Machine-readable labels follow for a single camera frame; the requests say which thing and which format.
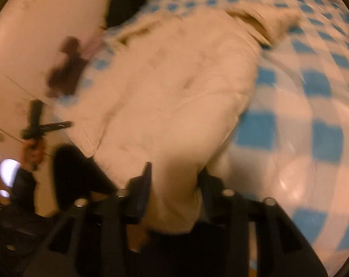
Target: sleeve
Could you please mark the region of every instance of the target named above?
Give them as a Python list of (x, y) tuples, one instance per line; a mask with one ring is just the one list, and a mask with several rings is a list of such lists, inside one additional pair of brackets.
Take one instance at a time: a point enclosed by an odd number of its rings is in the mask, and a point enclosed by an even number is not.
[(34, 192), (36, 181), (32, 173), (20, 168), (17, 171), (15, 182), (13, 183), (11, 204), (18, 206), (25, 211), (35, 212)]

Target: bed sheet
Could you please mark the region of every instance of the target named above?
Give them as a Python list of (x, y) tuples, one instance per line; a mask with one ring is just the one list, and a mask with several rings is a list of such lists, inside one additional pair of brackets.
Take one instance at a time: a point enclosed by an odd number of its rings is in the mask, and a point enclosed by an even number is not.
[[(349, 256), (349, 11), (345, 5), (337, 0), (148, 0), (137, 16), (159, 10), (188, 15), (197, 6), (222, 7), (240, 1), (299, 8), (303, 19), (279, 45), (264, 50), (255, 95), (214, 170), (230, 188), (248, 197), (274, 197), (332, 276)], [(107, 34), (121, 27), (110, 28)], [(94, 85), (99, 72), (114, 61), (113, 55), (106, 47), (95, 57), (80, 92)], [(77, 102), (78, 94), (60, 98), (59, 105)]]

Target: fingers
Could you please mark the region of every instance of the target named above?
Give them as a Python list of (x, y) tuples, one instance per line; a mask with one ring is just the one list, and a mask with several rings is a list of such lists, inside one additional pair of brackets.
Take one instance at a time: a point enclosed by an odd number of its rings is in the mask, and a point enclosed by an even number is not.
[(34, 138), (27, 139), (27, 140), (25, 140), (25, 142), (23, 144), (23, 148), (24, 149), (32, 148), (32, 147), (34, 147), (36, 145), (36, 143), (37, 143), (37, 141)]
[(37, 141), (37, 146), (34, 150), (31, 151), (31, 161), (39, 165), (43, 159), (45, 154), (45, 144), (43, 138)]

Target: metal bolt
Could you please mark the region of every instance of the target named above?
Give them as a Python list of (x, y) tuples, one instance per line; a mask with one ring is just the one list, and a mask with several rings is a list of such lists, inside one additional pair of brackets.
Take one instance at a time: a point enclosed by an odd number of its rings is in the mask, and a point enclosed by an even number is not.
[(233, 197), (235, 195), (235, 192), (229, 188), (226, 188), (222, 190), (223, 197)]
[(268, 206), (274, 206), (277, 204), (277, 201), (273, 198), (265, 198), (264, 199), (264, 204)]
[(122, 188), (121, 190), (116, 191), (115, 194), (119, 199), (123, 199), (130, 194), (130, 191), (125, 188)]
[(87, 203), (88, 203), (88, 201), (86, 199), (80, 198), (74, 202), (74, 205), (76, 205), (77, 207), (82, 207), (82, 206), (87, 205)]
[(12, 245), (6, 245), (6, 248), (8, 250), (11, 250), (11, 251), (15, 251), (16, 250), (15, 246), (12, 246)]

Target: wire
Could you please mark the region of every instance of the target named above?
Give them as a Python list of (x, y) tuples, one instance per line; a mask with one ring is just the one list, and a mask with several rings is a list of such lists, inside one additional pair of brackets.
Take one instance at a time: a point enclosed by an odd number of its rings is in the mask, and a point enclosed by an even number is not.
[(14, 137), (13, 135), (11, 135), (11, 134), (9, 134), (8, 132), (4, 131), (2, 128), (0, 128), (0, 132), (2, 132), (2, 133), (4, 133), (4, 134), (8, 135), (9, 137), (11, 137), (11, 138), (13, 138), (13, 139), (19, 141), (21, 144), (23, 144), (23, 141), (22, 141), (22, 140), (20, 140), (20, 139)]

